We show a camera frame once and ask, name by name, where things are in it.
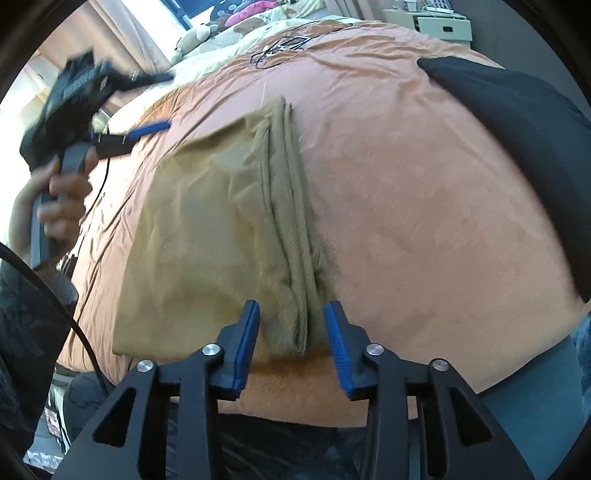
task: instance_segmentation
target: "white duvet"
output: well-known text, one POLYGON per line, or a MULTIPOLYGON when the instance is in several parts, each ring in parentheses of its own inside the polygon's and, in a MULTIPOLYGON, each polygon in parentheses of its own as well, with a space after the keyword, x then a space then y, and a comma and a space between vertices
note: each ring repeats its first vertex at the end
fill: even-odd
MULTIPOLYGON (((296 2, 294 6, 298 3, 301 5, 307 5, 308 7, 311 4, 310 2, 296 2)), ((313 5, 324 4, 323 0, 312 0, 312 3, 313 5)), ((279 12, 279 9, 281 8, 283 7, 274 8, 273 10, 269 10, 257 16, 265 21, 269 21, 264 15, 268 14, 269 18, 274 18, 274 16, 281 14, 279 12)), ((325 18, 338 20, 343 23, 359 21, 356 18, 338 17, 336 15, 328 15, 325 18)), ((114 114, 111 120, 109 120, 109 129, 111 133, 122 133, 132 128, 154 102, 181 85, 196 82, 204 75, 220 70, 227 65, 230 60, 246 53, 265 38, 271 37, 288 28, 299 27, 306 23, 310 23, 310 20, 305 18, 290 18, 287 20, 272 21, 272 23, 263 25, 247 35, 238 34, 234 32, 233 29, 220 33, 217 37, 208 40, 203 45, 200 45, 193 50, 191 56, 188 56, 188 58, 185 58, 169 70, 169 72, 175 74, 173 82, 150 87, 114 114), (214 50, 203 51, 210 49, 212 46, 215 46, 214 50)))

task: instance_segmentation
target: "white drawer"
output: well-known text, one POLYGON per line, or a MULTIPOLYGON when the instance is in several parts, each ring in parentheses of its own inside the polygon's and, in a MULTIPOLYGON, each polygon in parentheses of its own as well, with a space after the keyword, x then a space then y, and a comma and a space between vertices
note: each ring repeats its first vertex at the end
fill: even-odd
POLYGON ((430 37, 449 41, 472 41, 472 27, 469 20, 434 17, 419 17, 417 20, 421 33, 430 37))

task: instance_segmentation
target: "person's hand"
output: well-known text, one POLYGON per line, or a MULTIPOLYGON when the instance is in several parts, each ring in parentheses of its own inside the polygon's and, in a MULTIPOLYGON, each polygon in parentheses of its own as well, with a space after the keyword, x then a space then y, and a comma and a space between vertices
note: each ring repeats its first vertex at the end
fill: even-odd
POLYGON ((33 201, 48 187, 53 196, 66 194, 68 198, 44 203, 34 214, 43 225, 48 238, 59 241, 62 247, 55 261, 74 248, 80 233, 80 219, 86 211, 84 199, 92 191, 88 175, 98 162, 96 150, 91 148, 86 154, 84 170, 79 174, 59 175, 60 164, 57 158, 33 171, 31 179, 14 201, 8 229, 8 246, 25 263, 29 264, 31 257, 33 201))

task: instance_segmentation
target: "orange blanket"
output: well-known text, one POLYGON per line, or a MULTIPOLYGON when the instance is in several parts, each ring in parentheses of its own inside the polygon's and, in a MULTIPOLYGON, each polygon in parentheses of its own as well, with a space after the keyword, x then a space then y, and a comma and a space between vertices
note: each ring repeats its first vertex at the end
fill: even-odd
MULTIPOLYGON (((546 212, 496 139, 416 60, 455 55, 494 64, 394 25, 341 29, 325 21, 298 33, 315 37, 303 51, 282 52, 261 69, 245 55, 169 94, 145 120, 170 118, 172 129, 113 162, 83 225, 73 278, 76 318, 108 377, 120 381, 140 359, 115 356, 112 333, 155 166, 183 142, 277 96, 293 106, 337 298, 370 338, 405 359, 447 358, 477 391, 564 338, 587 308, 546 212)), ((90 368, 74 336, 60 363, 90 368)), ((222 411, 365 422, 365 406, 345 400, 328 357, 251 371, 241 399, 222 411)))

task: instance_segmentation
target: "wall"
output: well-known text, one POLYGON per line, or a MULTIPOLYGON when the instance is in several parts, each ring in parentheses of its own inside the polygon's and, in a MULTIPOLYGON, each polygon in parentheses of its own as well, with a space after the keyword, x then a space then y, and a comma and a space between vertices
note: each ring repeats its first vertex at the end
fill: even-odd
POLYGON ((472 48, 505 68, 545 80, 591 119, 591 108, 562 61, 503 0, 450 0, 472 23, 472 48))

